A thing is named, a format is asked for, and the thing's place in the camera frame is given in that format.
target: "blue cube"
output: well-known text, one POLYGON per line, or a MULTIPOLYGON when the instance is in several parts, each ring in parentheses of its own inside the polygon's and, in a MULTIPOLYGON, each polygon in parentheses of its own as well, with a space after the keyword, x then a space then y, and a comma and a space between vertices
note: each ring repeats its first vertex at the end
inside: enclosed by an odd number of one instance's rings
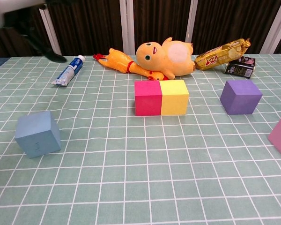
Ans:
POLYGON ((60 131, 50 111, 20 117, 15 140, 29 158, 61 149, 60 131))

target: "plush toy face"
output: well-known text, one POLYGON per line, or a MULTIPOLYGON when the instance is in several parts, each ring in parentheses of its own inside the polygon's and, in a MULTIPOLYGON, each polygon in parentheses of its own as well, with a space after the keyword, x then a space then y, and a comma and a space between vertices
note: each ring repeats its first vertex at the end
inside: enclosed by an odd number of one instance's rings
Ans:
POLYGON ((143 43, 136 51, 137 63, 146 70, 161 71, 165 52, 157 42, 143 43))

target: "rubber chicken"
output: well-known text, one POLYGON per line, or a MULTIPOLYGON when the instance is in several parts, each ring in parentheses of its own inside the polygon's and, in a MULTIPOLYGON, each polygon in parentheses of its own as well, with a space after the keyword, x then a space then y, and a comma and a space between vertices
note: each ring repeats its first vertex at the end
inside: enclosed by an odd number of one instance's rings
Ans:
POLYGON ((115 69, 121 73, 135 73, 147 77, 149 80, 168 80, 168 78, 161 72, 148 71, 140 67, 136 62, 133 61, 131 57, 125 53, 115 50, 113 48, 109 49, 109 54, 107 56, 101 54, 95 54, 94 59, 98 60, 105 67, 115 69))

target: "toothpaste tube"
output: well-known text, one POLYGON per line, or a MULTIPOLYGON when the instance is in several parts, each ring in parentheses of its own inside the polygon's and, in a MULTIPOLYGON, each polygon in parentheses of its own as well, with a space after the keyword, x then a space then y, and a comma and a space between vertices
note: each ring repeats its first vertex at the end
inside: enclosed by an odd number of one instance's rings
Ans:
POLYGON ((59 86, 67 86, 72 78, 79 72, 85 58, 82 55, 79 55, 65 68, 64 71, 52 82, 52 84, 59 86))

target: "small carton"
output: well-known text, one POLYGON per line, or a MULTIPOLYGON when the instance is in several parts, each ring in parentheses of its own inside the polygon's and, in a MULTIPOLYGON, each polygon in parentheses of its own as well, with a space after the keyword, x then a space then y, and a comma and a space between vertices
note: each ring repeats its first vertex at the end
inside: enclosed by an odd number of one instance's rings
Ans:
POLYGON ((228 62, 224 73, 250 78, 253 74, 254 68, 255 59, 242 56, 237 60, 228 62))

